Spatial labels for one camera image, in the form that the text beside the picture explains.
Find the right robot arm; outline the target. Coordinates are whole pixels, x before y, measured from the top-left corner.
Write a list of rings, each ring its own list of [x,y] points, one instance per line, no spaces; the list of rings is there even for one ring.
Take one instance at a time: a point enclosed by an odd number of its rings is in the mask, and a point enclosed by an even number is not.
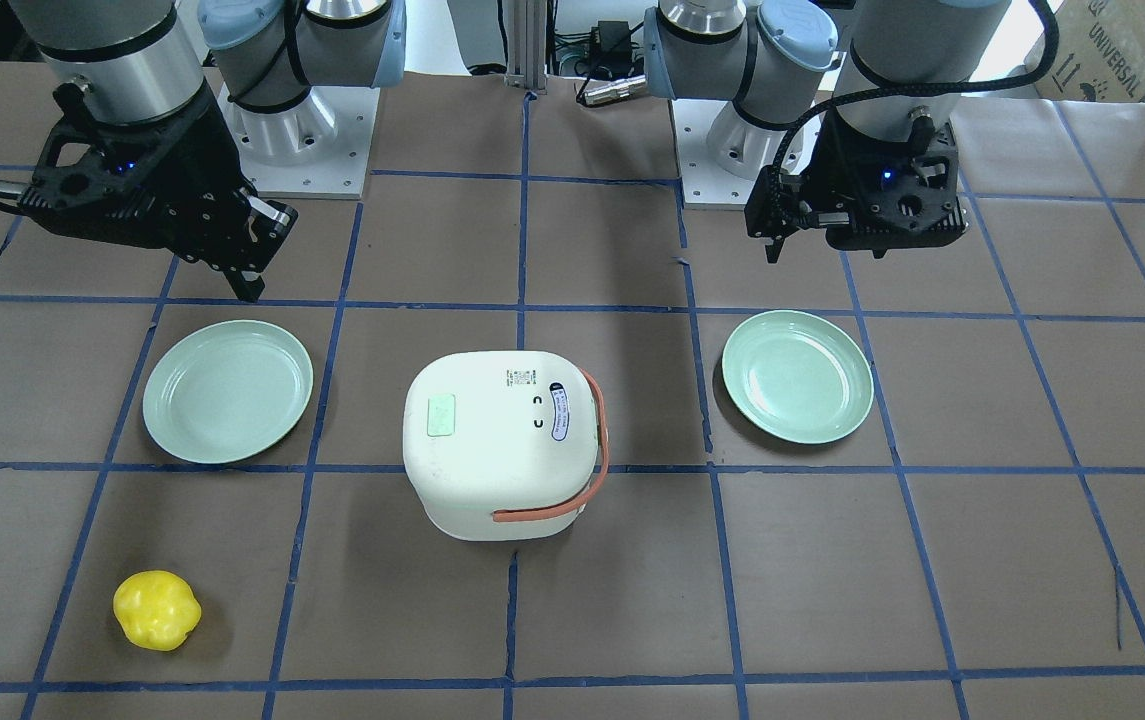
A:
[[[202,1],[219,96],[171,1],[14,1],[60,106],[27,182],[0,211],[61,237],[168,250],[255,302],[297,209],[242,167],[319,159],[339,137],[322,88],[398,85],[403,1]]]

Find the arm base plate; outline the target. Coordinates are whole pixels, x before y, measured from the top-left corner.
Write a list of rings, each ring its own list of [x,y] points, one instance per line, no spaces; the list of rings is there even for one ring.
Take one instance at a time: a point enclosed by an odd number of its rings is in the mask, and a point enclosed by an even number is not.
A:
[[[365,195],[379,88],[313,87],[301,104],[262,114],[218,100],[240,168],[264,199],[358,201]]]
[[[678,98],[671,110],[686,208],[744,209],[784,132],[752,126],[729,101]]]

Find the green plate near right arm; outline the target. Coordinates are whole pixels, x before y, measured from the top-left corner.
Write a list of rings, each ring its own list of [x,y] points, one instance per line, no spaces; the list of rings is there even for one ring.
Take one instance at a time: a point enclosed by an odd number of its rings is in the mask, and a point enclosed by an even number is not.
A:
[[[176,459],[240,461],[297,428],[311,387],[311,356],[294,334],[269,322],[220,322],[161,355],[144,386],[142,418],[148,436]]]

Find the green plate near left arm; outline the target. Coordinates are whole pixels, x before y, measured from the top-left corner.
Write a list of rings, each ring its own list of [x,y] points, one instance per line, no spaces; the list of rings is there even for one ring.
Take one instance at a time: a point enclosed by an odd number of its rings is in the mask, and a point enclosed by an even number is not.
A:
[[[863,351],[836,324],[810,312],[750,316],[731,332],[720,365],[740,413],[797,445],[846,438],[872,410],[872,366]]]

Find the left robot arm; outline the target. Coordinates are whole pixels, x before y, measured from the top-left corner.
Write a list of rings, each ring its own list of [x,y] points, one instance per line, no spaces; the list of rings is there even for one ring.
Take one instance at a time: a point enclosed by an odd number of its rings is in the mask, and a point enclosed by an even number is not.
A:
[[[660,1],[645,11],[653,95],[714,100],[776,132],[741,171],[747,236],[776,263],[792,234],[832,250],[938,250],[968,231],[953,105],[1006,1]]]

